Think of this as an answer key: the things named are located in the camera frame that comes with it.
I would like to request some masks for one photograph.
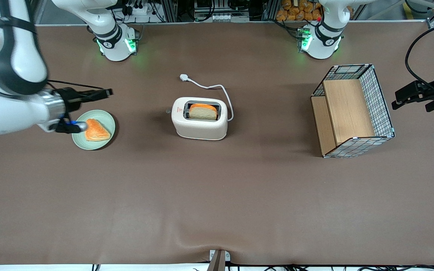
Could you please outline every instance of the wire mesh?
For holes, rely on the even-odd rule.
[[[359,80],[363,88],[375,135],[379,137],[394,137],[394,129],[391,125],[390,115],[377,80],[376,72],[374,69],[368,69],[360,76]]]
[[[376,72],[372,64],[337,65],[329,72],[316,88],[312,96],[324,96],[323,82],[325,80],[359,79],[369,116],[375,132],[375,137],[353,137],[324,155],[324,158],[351,158],[359,156],[370,149],[383,144],[394,137],[386,101],[379,86]]]
[[[339,145],[336,149],[327,153],[324,158],[352,158],[359,156],[370,149],[375,148],[390,140],[391,137],[354,137],[349,139],[343,144]]]
[[[324,81],[358,79],[361,74],[363,74],[363,72],[370,66],[371,64],[339,65],[331,67],[317,89],[314,91],[314,93],[312,93],[312,96],[324,96],[324,86],[322,85]]]

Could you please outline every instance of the brown tablecloth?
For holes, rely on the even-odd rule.
[[[112,63],[84,27],[39,27],[52,79],[114,89],[84,104],[119,132],[101,151],[38,127],[0,136],[0,264],[177,263],[231,252],[240,264],[434,264],[434,112],[391,111],[397,137],[352,159],[320,157],[310,95],[332,65],[373,63],[388,105],[423,23],[351,23],[327,60],[274,24],[147,26]],[[434,33],[410,63],[434,78]],[[227,137],[183,139],[181,96],[235,108]]]

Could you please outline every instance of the wooden board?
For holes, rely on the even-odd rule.
[[[313,96],[310,98],[310,102],[314,111],[319,146],[321,146],[321,153],[324,156],[336,147],[329,108],[327,108],[325,96]]]
[[[351,137],[375,136],[360,81],[326,80],[323,84],[336,145]]]

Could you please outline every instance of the plate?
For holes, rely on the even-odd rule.
[[[110,139],[103,141],[88,141],[85,138],[85,132],[79,132],[78,134],[71,134],[74,143],[76,146],[79,146],[82,149],[92,150],[92,149],[100,149],[105,146],[110,140],[112,140],[113,134],[115,134],[115,120],[112,115],[107,111],[103,110],[91,110],[86,113],[83,113],[76,121],[77,122],[86,122],[88,119],[95,119],[100,122],[100,124],[107,129],[110,133]]]

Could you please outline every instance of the toast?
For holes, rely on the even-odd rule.
[[[85,131],[85,138],[87,141],[103,141],[110,139],[111,135],[103,127],[98,120],[88,119],[86,120],[88,129]]]
[[[188,117],[195,120],[216,120],[217,109],[206,104],[193,104],[188,110]]]

